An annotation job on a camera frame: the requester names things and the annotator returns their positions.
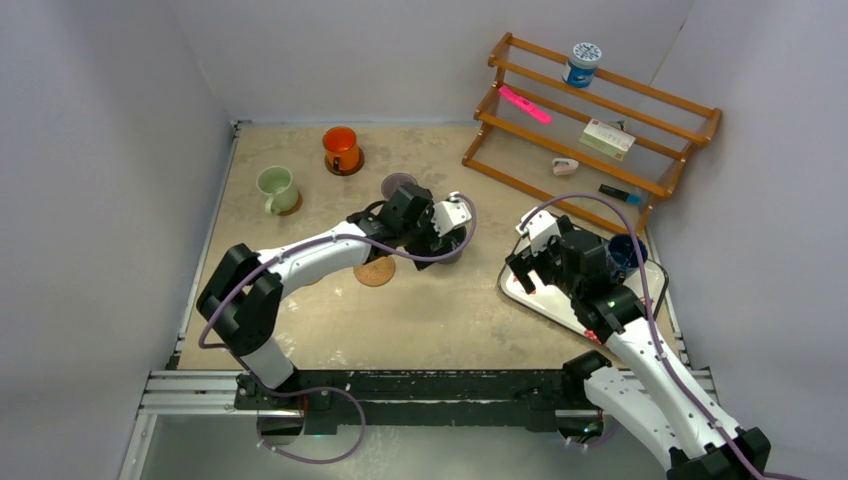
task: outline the green mug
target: green mug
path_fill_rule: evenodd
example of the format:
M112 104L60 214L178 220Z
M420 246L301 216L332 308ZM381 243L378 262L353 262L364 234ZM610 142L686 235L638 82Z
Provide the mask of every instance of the green mug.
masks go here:
M268 167L256 177L256 188L267 197L265 213L281 215L297 206L300 193L291 171L286 167Z

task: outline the beige tabletop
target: beige tabletop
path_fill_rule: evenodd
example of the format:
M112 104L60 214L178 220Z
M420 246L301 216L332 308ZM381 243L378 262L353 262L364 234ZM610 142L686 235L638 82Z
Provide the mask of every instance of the beige tabletop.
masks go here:
M397 273L382 287L360 284L352 270L326 276L283 299L274 338L299 368L509 369L558 368L603 347L508 300L497 288L504 258L516 241L515 225L539 202L461 165L477 128L466 126L353 126L365 154L362 170L331 175L323 165L324 126L248 127L238 140L218 218L200 277L200 291L223 254L245 243L253 250L283 246L324 232L382 198L380 183L405 172L437 200L452 191L470 196L478 227L459 262L418 272L396 258ZM517 168L562 192L597 191L597 179L550 175L555 155L503 133L485 142L475 158ZM256 177L283 165L292 172L303 205L287 217L264 212ZM603 212L602 205L584 205ZM585 222L575 223L608 236ZM665 308L658 319L671 339ZM238 369L226 352L200 350L205 320L192 312L180 369ZM210 335L210 341L217 341Z

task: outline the small box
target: small box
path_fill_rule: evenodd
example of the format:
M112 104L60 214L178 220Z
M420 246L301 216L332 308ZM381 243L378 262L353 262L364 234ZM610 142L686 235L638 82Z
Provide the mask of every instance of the small box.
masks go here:
M636 139L633 135L622 132L594 118L586 124L586 128L583 129L583 135L580 136L580 143L605 153L616 160L624 160L624 155L630 150L630 146L633 145L634 140Z

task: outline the orange mug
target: orange mug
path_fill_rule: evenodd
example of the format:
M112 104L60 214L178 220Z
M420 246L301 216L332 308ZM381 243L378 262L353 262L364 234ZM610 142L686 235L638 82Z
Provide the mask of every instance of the orange mug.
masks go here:
M333 127L324 134L324 163L335 175L353 175L365 163L356 144L356 133L347 127Z

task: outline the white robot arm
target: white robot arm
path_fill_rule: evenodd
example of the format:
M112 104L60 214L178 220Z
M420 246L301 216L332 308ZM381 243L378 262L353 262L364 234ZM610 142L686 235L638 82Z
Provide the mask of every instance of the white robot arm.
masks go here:
M403 247L419 270L458 253L467 244L465 226L472 221L460 196L434 203L429 190L402 185L387 202L314 237L255 252L236 245L201 292L197 309L234 356L267 387L277 388L296 371L273 338L280 301L325 275L366 264L394 248ZM372 213L381 203L380 211ZM248 293L241 291L246 285L252 285Z
M574 227L568 217L546 211L522 219L522 250L507 257L509 268L530 293L535 272L545 285L556 285L571 299L577 319L636 374L648 396L627 387L621 373L598 352L568 362L567 371L579 394L615 417L633 433L669 471L668 478L750 478L735 461L717 427L728 432L760 471L765 466L768 441L758 429L742 430L698 385L657 332L654 337L645 307L627 287L610 277L603 240ZM665 346L657 353L654 339ZM715 421L702 413L683 392L670 368Z

